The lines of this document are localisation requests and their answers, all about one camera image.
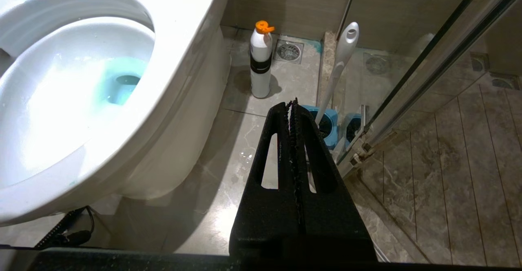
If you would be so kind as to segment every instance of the toilet seat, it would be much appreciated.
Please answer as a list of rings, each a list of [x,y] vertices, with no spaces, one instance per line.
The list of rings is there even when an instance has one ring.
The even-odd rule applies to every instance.
[[[5,25],[13,24],[6,17],[31,1],[0,0],[0,29],[3,31]],[[53,166],[0,189],[0,226],[49,215],[53,209],[80,207],[77,200],[89,200],[89,191],[80,190],[81,187],[97,189],[96,195],[91,191],[95,197],[114,192],[135,166],[133,159],[144,154],[159,137],[167,115],[179,109],[187,90],[185,84],[192,74],[190,68],[197,69],[202,60],[198,52],[188,53],[188,50],[194,46],[204,48],[205,39],[215,32],[210,20],[220,19],[207,15],[213,0],[134,1],[146,12],[130,18],[139,20],[140,15],[142,19],[149,18],[155,33],[153,52],[139,85],[119,117],[108,123],[106,129],[99,130],[99,134]],[[93,16],[111,14],[103,13],[111,11],[110,7],[95,11],[100,12],[92,13]],[[23,44],[15,43],[12,50],[9,48],[17,39],[16,33],[16,29],[0,33],[0,48],[15,56],[23,52],[17,50]],[[179,68],[189,70],[180,72]]]

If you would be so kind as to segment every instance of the toilet drain hole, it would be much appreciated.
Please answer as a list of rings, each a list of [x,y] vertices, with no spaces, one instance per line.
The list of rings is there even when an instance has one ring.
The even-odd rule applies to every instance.
[[[130,85],[130,86],[135,86],[138,84],[139,82],[139,78],[138,76],[134,76],[134,75],[122,75],[122,76],[118,76],[116,78],[116,81],[120,84],[120,85]]]

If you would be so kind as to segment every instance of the marble floor tile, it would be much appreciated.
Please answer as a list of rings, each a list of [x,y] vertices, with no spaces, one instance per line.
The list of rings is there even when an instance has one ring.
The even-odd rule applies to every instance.
[[[518,257],[522,258],[522,205],[520,204],[520,201],[522,201],[522,178],[520,178],[522,150],[520,150],[515,122],[511,116],[506,95],[507,90],[491,85],[481,85],[480,89],[488,117],[498,170],[502,178],[502,187],[517,245]]]
[[[424,93],[417,102],[412,106],[413,110],[423,112],[435,112],[442,106],[450,102],[454,96],[440,95],[431,93],[431,91]]]
[[[411,132],[417,245],[435,264],[451,264],[435,115]]]
[[[373,211],[364,197],[357,191],[353,185],[355,182],[358,182],[357,178],[347,179],[345,180],[345,185],[373,243],[379,247],[390,262],[414,263],[412,256],[404,249],[379,215]]]
[[[437,111],[436,125],[453,264],[485,266],[457,99]]]
[[[429,89],[432,93],[441,95],[457,96],[475,82],[472,79],[440,77]]]
[[[375,196],[363,184],[360,176],[353,174],[345,178],[345,185],[369,230],[373,242],[380,247],[390,261],[429,263],[419,247],[397,225],[389,211],[375,199]]]
[[[259,99],[250,92],[250,36],[252,30],[239,30],[231,51],[232,67],[221,107],[233,111],[266,116],[268,110],[280,102],[298,98],[300,104],[315,106],[321,44],[317,41],[272,35],[273,47],[277,39],[304,44],[301,64],[272,60],[270,93]]]
[[[517,130],[518,141],[522,143],[522,93],[516,90],[505,90],[507,99],[509,100],[509,107],[511,108],[511,115],[515,122]]]
[[[121,200],[108,247],[228,255],[230,230],[264,121],[220,109],[200,158],[180,186],[154,200]],[[277,188],[276,160],[272,142],[263,177],[270,188]]]
[[[220,110],[198,163],[175,189],[178,205],[163,252],[228,255],[237,207],[265,117]],[[263,183],[277,188],[276,142],[270,143]]]
[[[405,115],[394,125],[394,130],[410,131],[420,124],[424,119],[433,117],[432,112],[408,110]]]
[[[64,216],[65,214],[57,214],[25,223],[0,227],[0,245],[34,247]]]
[[[375,152],[369,159],[364,161],[361,180],[375,197],[383,203],[383,152]]]
[[[416,240],[414,184],[411,170],[410,135],[384,151],[384,206],[397,223]]]
[[[479,85],[458,97],[488,266],[520,266]]]

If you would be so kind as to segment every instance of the spray bottle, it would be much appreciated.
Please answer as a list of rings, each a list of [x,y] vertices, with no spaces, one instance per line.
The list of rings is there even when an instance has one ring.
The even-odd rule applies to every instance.
[[[275,28],[268,22],[256,22],[250,37],[250,83],[252,95],[265,98],[270,93],[270,66],[272,65],[272,35]]]

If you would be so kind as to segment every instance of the black cable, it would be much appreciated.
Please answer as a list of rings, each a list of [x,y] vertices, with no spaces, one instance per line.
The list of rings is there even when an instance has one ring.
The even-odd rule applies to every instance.
[[[80,230],[77,232],[73,232],[72,234],[64,234],[66,230],[69,230],[70,227],[73,226],[73,223],[76,222],[80,214],[87,210],[89,214],[89,219],[91,220],[91,229],[90,230]],[[47,236],[36,246],[38,249],[45,249],[47,247],[79,247],[84,243],[88,242],[93,235],[95,230],[95,220],[93,217],[93,211],[90,206],[86,206],[84,208],[80,208],[69,212],[66,217],[74,216],[74,221],[70,221],[67,224],[67,227],[64,227],[65,223],[58,223],[58,225],[53,228],[53,230],[47,234]]]

